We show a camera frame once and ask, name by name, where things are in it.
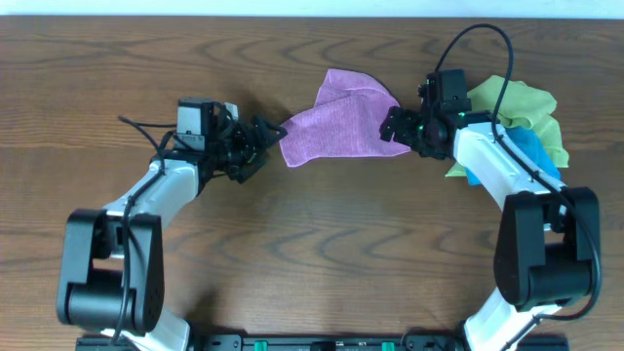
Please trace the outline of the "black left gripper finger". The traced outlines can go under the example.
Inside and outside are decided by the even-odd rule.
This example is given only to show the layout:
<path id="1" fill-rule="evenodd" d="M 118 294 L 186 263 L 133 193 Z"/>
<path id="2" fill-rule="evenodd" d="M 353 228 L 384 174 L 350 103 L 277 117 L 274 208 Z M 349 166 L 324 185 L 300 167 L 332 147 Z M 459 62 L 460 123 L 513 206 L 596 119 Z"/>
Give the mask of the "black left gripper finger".
<path id="1" fill-rule="evenodd" d="M 273 146 L 288 135 L 285 128 L 267 121 L 260 115 L 253 116 L 252 124 L 257 142 L 261 146 Z"/>
<path id="2" fill-rule="evenodd" d="M 261 156 L 245 162 L 242 165 L 231 166 L 228 169 L 228 177 L 238 183 L 244 183 L 255 173 L 257 173 L 265 165 L 265 163 L 266 159 Z"/>

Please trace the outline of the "purple microfiber cloth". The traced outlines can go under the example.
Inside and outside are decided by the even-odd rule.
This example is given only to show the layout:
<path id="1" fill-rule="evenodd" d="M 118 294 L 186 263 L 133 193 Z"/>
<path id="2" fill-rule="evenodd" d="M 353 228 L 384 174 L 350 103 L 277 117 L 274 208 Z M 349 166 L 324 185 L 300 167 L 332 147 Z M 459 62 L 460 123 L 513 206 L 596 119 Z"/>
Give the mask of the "purple microfiber cloth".
<path id="1" fill-rule="evenodd" d="M 394 157 L 410 151 L 380 139 L 380 126 L 399 103 L 376 79 L 365 73 L 327 71 L 312 108 L 282 124 L 280 141 L 290 168 L 318 158 Z"/>

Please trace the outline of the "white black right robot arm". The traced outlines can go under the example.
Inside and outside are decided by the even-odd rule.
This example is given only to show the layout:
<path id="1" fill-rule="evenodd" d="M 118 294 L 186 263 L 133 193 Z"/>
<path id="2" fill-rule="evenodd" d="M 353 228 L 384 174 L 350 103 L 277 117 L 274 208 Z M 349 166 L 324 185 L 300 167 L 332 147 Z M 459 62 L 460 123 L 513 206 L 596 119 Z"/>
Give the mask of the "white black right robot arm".
<path id="1" fill-rule="evenodd" d="M 462 325 L 465 350 L 515 350 L 544 320 L 575 320 L 600 294 L 599 203 L 539 169 L 487 112 L 389 109 L 380 137 L 470 170 L 502 211 L 496 288 Z"/>

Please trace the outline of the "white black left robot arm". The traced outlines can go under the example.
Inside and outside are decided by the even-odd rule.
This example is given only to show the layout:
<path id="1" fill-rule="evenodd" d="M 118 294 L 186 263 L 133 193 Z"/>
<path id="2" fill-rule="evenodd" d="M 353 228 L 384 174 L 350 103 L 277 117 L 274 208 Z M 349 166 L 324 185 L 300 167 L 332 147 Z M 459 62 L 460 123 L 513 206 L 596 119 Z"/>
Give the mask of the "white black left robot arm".
<path id="1" fill-rule="evenodd" d="M 61 323 L 93 332 L 79 349 L 185 350 L 191 327 L 164 307 L 163 233 L 215 177 L 242 183 L 287 131 L 255 115 L 179 113 L 147 173 L 101 209 L 67 219 L 57 293 Z"/>

